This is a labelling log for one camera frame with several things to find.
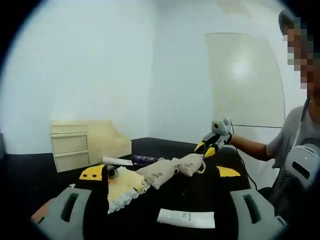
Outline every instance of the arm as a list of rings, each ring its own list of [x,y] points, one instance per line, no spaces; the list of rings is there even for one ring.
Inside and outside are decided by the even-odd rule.
[[[273,158],[272,156],[267,154],[267,146],[265,144],[245,139],[236,134],[232,136],[230,144],[235,146],[245,154],[248,154],[249,156],[258,160],[266,162]]]

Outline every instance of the white tube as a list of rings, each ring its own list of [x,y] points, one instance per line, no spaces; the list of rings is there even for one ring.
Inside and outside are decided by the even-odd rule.
[[[215,213],[213,211],[188,212],[172,211],[162,208],[160,209],[157,222],[195,229],[214,229],[216,227]]]
[[[122,166],[133,166],[134,165],[131,160],[113,158],[113,157],[108,157],[108,156],[102,157],[102,163],[104,165],[122,165]]]

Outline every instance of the white wall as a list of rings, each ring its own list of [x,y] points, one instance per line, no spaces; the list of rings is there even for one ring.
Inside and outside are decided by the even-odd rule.
[[[215,113],[205,42],[208,33],[243,33],[266,38],[282,78],[285,115],[304,103],[306,95],[300,89],[300,75],[293,66],[288,66],[287,43],[279,29],[281,7],[275,10],[243,2],[247,11],[231,5],[230,14],[224,14],[214,0],[157,2],[148,121],[151,137],[198,143],[210,131]],[[239,135],[262,143],[270,142],[279,131],[279,128],[235,128]],[[249,173],[257,180],[262,165],[248,157],[245,161]]]
[[[156,8],[149,0],[50,0],[27,20],[0,85],[9,154],[50,153],[52,120],[111,119],[147,136]]]

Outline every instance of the white panel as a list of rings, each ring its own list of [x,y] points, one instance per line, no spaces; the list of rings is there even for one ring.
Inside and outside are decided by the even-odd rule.
[[[263,144],[270,143],[281,131],[281,128],[275,127],[233,126],[233,128],[235,134]]]
[[[282,127],[285,104],[268,42],[247,34],[206,35],[215,118],[235,125]]]

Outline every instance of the gray t-shirt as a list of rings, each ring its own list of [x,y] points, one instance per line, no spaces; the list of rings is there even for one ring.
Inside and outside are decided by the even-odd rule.
[[[266,146],[266,152],[269,156],[275,156],[273,168],[280,168],[279,175],[276,178],[269,201],[274,205],[276,215],[283,215],[290,208],[290,201],[283,194],[289,181],[289,176],[285,171],[285,161],[299,128],[303,114],[303,106],[294,108],[286,117],[281,132],[273,141]],[[300,145],[305,139],[314,138],[320,140],[320,124],[315,124],[310,118],[309,111],[305,112],[301,131],[296,145]]]

